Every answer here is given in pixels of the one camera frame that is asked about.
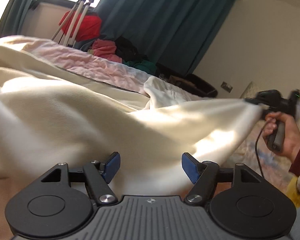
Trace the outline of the person's right hand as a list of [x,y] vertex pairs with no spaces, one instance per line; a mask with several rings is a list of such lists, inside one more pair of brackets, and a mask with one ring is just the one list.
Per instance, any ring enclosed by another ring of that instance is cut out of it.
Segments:
[[300,131],[295,119],[288,114],[281,112],[272,112],[265,117],[266,125],[262,132],[262,138],[266,145],[268,144],[268,137],[277,130],[277,121],[285,124],[285,137],[280,151],[270,150],[278,156],[286,157],[291,163],[296,158],[300,150]]

